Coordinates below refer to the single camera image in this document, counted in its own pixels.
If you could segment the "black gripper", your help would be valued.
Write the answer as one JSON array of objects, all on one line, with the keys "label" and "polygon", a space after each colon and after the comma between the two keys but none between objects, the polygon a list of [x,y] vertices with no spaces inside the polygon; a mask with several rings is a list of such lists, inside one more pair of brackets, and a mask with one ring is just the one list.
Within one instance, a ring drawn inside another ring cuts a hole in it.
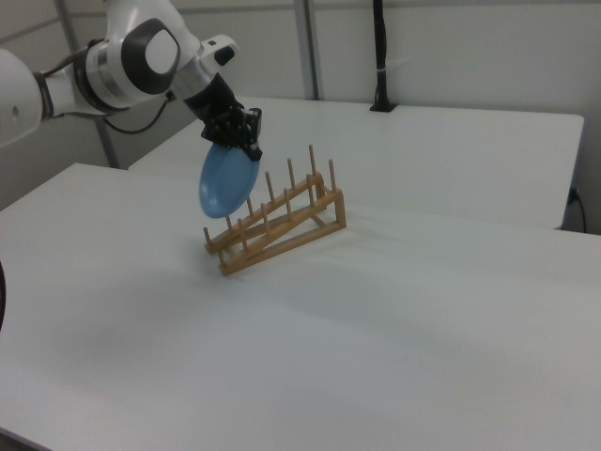
[{"label": "black gripper", "polygon": [[263,155],[259,147],[262,110],[244,109],[243,135],[239,130],[239,110],[242,104],[220,74],[197,94],[184,100],[187,107],[203,122],[202,136],[225,148],[242,148],[251,161],[260,161]]}]

